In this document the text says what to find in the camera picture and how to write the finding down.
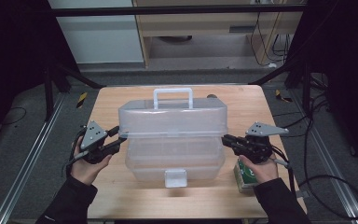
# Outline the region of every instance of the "black curtain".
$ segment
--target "black curtain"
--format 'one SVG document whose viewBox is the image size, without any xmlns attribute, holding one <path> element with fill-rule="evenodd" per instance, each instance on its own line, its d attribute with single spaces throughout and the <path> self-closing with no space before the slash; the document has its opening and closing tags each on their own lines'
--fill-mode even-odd
<svg viewBox="0 0 358 224">
<path fill-rule="evenodd" d="M 311 72 L 325 73 L 332 112 L 358 152 L 358 1 L 309 0 L 309 4 L 325 8 L 304 12 L 288 55 L 301 63 L 291 69 L 286 85 L 301 81 L 304 62 Z"/>
<path fill-rule="evenodd" d="M 0 123 L 18 93 L 44 83 L 47 66 L 60 91 L 70 86 L 56 63 L 79 73 L 56 18 L 29 13 L 41 9 L 48 0 L 0 0 Z"/>
</svg>

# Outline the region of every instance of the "person's arm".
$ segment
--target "person's arm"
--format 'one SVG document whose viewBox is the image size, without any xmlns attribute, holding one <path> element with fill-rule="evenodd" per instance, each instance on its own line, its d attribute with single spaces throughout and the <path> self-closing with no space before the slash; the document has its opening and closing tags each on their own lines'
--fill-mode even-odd
<svg viewBox="0 0 358 224">
<path fill-rule="evenodd" d="M 77 141 L 75 155 L 79 152 L 82 138 Z M 68 176 L 57 195 L 46 211 L 39 217 L 36 224 L 50 223 L 87 223 L 87 212 L 97 194 L 92 186 L 98 173 L 109 164 L 111 155 L 100 163 L 89 164 L 79 160 L 72 165 L 71 175 Z"/>
<path fill-rule="evenodd" d="M 69 176 L 36 224 L 87 223 L 87 211 L 97 189 Z"/>
<path fill-rule="evenodd" d="M 273 161 L 275 155 L 272 154 L 270 158 L 263 163 L 253 164 L 245 156 L 240 156 L 240 160 L 254 172 L 259 183 L 254 187 L 255 196 L 267 213 L 268 223 L 310 223 L 295 196 L 278 177 L 278 167 Z"/>
<path fill-rule="evenodd" d="M 270 224 L 310 223 L 296 197 L 280 178 L 256 186 L 255 196 L 266 211 Z"/>
</svg>

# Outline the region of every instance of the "translucent plastic storage box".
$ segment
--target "translucent plastic storage box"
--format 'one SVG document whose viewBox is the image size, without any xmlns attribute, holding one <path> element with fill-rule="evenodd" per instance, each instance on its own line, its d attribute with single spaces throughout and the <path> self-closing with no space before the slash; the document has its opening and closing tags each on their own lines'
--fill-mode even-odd
<svg viewBox="0 0 358 224">
<path fill-rule="evenodd" d="M 188 99 L 160 100 L 160 92 L 188 92 Z M 127 167 L 141 181 L 184 187 L 188 179 L 215 178 L 225 161 L 227 106 L 217 98 L 193 99 L 192 90 L 156 89 L 153 100 L 130 101 L 118 110 L 127 137 Z"/>
</svg>

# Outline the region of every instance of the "aluminum rail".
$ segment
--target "aluminum rail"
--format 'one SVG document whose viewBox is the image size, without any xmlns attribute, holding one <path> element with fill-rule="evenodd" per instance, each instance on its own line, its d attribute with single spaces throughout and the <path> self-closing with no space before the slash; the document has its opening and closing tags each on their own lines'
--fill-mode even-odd
<svg viewBox="0 0 358 224">
<path fill-rule="evenodd" d="M 62 103 L 65 99 L 66 93 L 60 93 L 57 99 L 57 102 L 54 106 L 54 113 L 52 114 L 50 120 L 46 121 L 43 125 L 39 135 L 37 136 L 33 147 L 31 148 L 30 153 L 28 154 L 27 159 L 22 165 L 20 172 L 17 174 L 17 177 L 11 186 L 6 198 L 0 206 L 0 224 L 7 223 L 11 212 L 13 211 L 14 206 L 17 203 L 17 200 L 20 198 L 22 190 L 25 187 L 25 184 L 28 180 L 29 175 L 31 174 L 34 165 L 39 157 L 40 152 L 42 151 L 43 146 L 48 139 L 48 135 L 51 132 L 51 129 L 61 111 Z"/>
<path fill-rule="evenodd" d="M 296 103 L 297 107 L 300 109 L 303 116 L 305 113 L 301 106 L 300 97 L 298 96 L 296 91 L 289 90 L 291 95 L 294 96 L 294 102 Z M 331 157 L 330 153 L 327 150 L 327 146 L 324 144 L 324 141 L 319 134 L 317 124 L 313 124 L 312 129 L 310 130 L 310 136 L 315 143 L 316 151 L 319 154 L 319 157 L 322 160 L 324 168 L 326 169 L 327 173 L 330 175 L 339 177 L 344 179 L 343 174 L 339 171 L 336 163 L 334 162 L 333 158 Z M 345 211 L 347 212 L 349 217 L 358 217 L 358 202 L 351 191 L 350 187 L 345 183 L 339 182 L 337 180 L 332 180 L 333 186 L 336 190 L 336 193 L 341 200 L 342 205 L 344 206 Z M 358 224 L 358 219 L 352 221 L 353 224 Z"/>
</svg>

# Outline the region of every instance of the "cardboard box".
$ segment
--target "cardboard box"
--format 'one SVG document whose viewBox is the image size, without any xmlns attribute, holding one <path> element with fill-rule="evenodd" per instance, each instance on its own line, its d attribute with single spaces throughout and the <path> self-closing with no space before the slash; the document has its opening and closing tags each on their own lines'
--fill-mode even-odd
<svg viewBox="0 0 358 224">
<path fill-rule="evenodd" d="M 249 169 L 242 161 L 237 160 L 234 166 L 234 175 L 237 180 L 238 190 L 243 193 L 247 189 L 257 186 L 257 180 L 251 169 Z"/>
</svg>

